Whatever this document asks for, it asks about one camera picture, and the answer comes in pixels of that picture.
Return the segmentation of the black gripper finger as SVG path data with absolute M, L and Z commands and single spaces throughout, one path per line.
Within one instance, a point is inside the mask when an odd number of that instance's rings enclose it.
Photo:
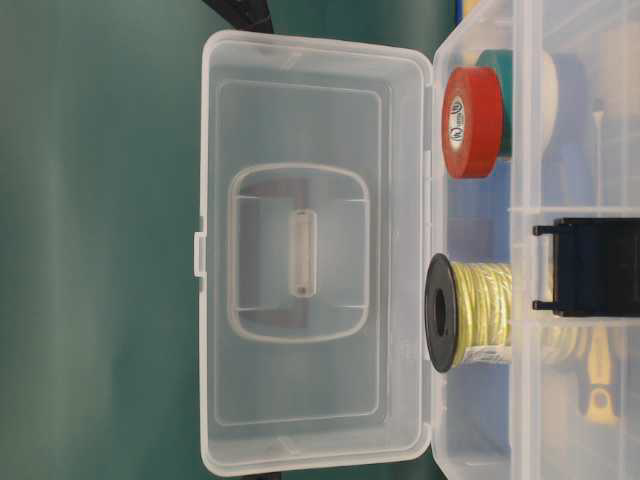
M 283 480 L 287 478 L 287 475 L 292 471 L 293 465 L 291 463 L 268 463 L 260 467 L 257 472 L 258 479 L 266 480 Z
M 273 34 L 274 27 L 266 0 L 203 0 L 234 29 Z

